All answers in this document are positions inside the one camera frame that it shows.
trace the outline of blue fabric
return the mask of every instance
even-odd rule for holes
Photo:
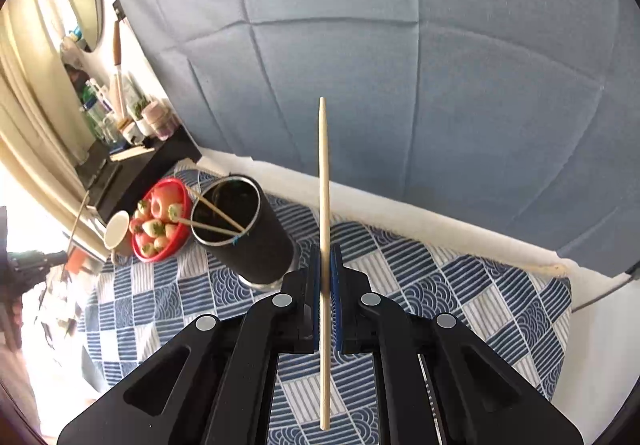
[[[638,261],[634,0],[120,0],[202,147],[556,250]]]
[[[179,170],[198,187],[210,174]],[[318,242],[316,212],[269,196],[278,219],[295,240],[300,266]],[[450,312],[513,365],[543,396],[558,383],[568,338],[568,281],[458,255],[354,221],[332,226],[346,266],[367,273],[373,290],[405,311],[433,317]],[[114,385],[202,313],[225,319],[245,313],[261,295],[189,241],[156,265],[108,263],[79,330],[89,356]],[[370,355],[332,354],[332,427],[319,430],[319,356],[281,355],[268,443],[344,445],[378,443],[376,393]]]

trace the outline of table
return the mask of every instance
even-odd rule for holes
[[[200,189],[216,176],[175,168]],[[307,264],[318,243],[318,212],[268,195],[283,227]],[[372,289],[409,313],[433,317],[448,311],[487,342],[543,396],[558,383],[568,340],[571,287],[566,279],[527,274],[473,255],[424,245],[380,228],[333,216],[332,242],[348,268],[367,273]],[[79,331],[89,355],[114,385],[202,313],[221,319],[245,311],[264,294],[190,241],[155,265],[135,258],[108,263],[90,298]],[[378,442],[372,360],[332,356],[332,427],[319,429],[319,355],[281,355],[273,396],[269,443],[373,445]]]

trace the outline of wooden handle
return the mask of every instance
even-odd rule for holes
[[[326,101],[320,98],[318,113],[320,176],[320,428],[329,430],[331,419],[331,249],[329,208],[329,144]]]
[[[211,225],[205,225],[203,222],[199,221],[191,221],[191,219],[185,218],[172,218],[172,221],[176,223],[182,223],[184,225],[189,225],[190,227],[196,227],[197,229],[204,229],[211,232],[218,232],[219,234],[230,235],[231,237],[236,237],[236,235],[240,235],[240,232],[232,232],[227,229],[219,229],[218,227],[212,227]]]
[[[122,48],[120,47],[120,21],[113,25],[113,65],[119,66],[122,63]]]
[[[236,229],[238,229],[240,232],[244,232],[244,227],[239,223],[234,221],[233,219],[231,219],[229,216],[227,216],[222,210],[220,210],[217,206],[215,206],[213,203],[211,203],[209,200],[207,200],[204,196],[202,196],[199,192],[197,192],[196,190],[192,189],[191,187],[187,187],[187,190],[189,192],[191,192],[194,196],[197,197],[197,199],[199,199],[202,203],[204,203],[205,205],[207,205],[211,210],[213,210],[217,215],[219,215],[222,219],[224,219],[226,222],[228,222],[230,225],[233,225],[234,227],[236,227]]]

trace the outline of red bowl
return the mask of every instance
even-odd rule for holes
[[[151,188],[151,190],[149,190],[149,192],[146,193],[143,199],[150,200],[154,190],[156,190],[158,187],[164,187],[167,185],[178,186],[178,188],[181,190],[183,206],[182,211],[184,212],[183,216],[188,218],[191,215],[191,198],[187,193],[187,189],[184,186],[184,183],[178,180],[178,178],[161,179]],[[191,234],[190,227],[179,222],[178,230],[175,232],[174,238],[172,238],[172,240],[169,242],[167,247],[164,248],[164,250],[162,250],[160,253],[156,253],[156,255],[154,255],[153,257],[145,257],[140,253],[140,248],[138,247],[138,242],[136,241],[135,237],[131,238],[131,244],[133,245],[133,252],[136,254],[136,257],[140,259],[140,261],[142,261],[143,263],[158,263],[159,261],[162,261],[162,259],[166,259],[167,257],[174,255],[175,252],[180,250],[184,242],[189,237],[189,234]]]

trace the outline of white paper cup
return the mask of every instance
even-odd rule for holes
[[[121,210],[116,212],[107,224],[102,238],[104,247],[111,250],[111,262],[115,265],[118,257],[128,259],[133,254],[131,234],[129,233],[129,215]]]

